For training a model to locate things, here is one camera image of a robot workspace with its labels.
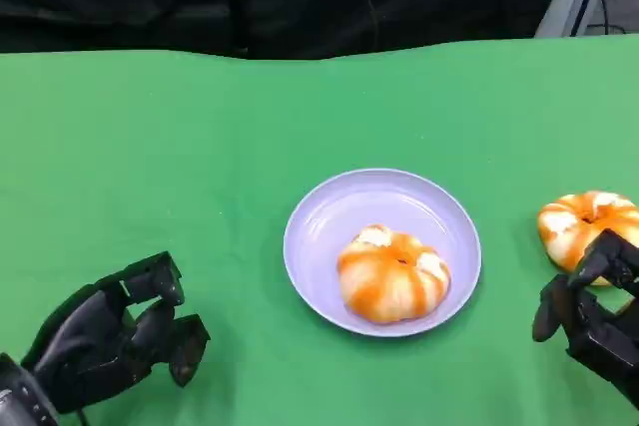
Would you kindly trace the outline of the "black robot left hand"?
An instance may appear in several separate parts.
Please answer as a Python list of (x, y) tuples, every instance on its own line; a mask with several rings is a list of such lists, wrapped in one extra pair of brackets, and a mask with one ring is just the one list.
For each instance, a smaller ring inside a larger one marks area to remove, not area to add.
[(186, 386), (210, 334), (199, 315), (177, 316), (180, 278), (162, 251), (84, 285), (44, 321), (22, 367), (62, 414), (123, 393), (160, 363)]

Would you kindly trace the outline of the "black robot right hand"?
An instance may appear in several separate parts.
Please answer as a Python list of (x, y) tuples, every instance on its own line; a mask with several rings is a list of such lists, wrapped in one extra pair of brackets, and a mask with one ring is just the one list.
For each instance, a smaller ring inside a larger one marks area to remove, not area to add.
[[(587, 287), (598, 277), (632, 295), (616, 312), (602, 306)], [(567, 354), (607, 380), (638, 405), (638, 247), (611, 229), (587, 247), (570, 274), (555, 275), (540, 291), (532, 338), (544, 342), (558, 329)]]

